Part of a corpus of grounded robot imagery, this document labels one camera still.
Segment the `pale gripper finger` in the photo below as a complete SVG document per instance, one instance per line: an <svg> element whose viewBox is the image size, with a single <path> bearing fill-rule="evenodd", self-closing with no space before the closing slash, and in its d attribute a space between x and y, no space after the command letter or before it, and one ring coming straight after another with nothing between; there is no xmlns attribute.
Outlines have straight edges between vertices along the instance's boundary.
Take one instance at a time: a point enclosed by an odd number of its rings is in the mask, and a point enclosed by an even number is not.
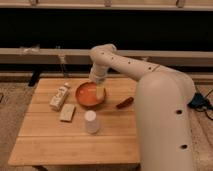
<svg viewBox="0 0 213 171"><path fill-rule="evenodd" d="M96 97L102 99L104 97L105 88L102 84L96 86Z"/></svg>

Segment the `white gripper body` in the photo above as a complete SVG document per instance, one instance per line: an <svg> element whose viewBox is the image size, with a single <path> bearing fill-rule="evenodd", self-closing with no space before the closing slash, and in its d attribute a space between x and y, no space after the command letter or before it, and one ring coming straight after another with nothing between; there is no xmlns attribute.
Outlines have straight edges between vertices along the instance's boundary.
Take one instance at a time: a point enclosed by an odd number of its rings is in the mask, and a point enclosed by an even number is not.
<svg viewBox="0 0 213 171"><path fill-rule="evenodd" d="M105 81L106 77L107 77L107 68L99 66L93 66L91 68L89 79L92 82L96 84L101 84Z"/></svg>

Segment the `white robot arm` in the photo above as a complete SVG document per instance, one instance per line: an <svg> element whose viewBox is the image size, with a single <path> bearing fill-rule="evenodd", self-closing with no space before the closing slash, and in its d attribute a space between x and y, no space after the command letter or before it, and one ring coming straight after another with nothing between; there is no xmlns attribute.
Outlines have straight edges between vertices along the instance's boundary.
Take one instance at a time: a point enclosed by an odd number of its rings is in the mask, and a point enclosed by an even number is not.
<svg viewBox="0 0 213 171"><path fill-rule="evenodd" d="M197 171L187 105L195 84L187 74L120 56L112 44L90 50L90 80L101 84L112 68L137 82L134 111L141 171Z"/></svg>

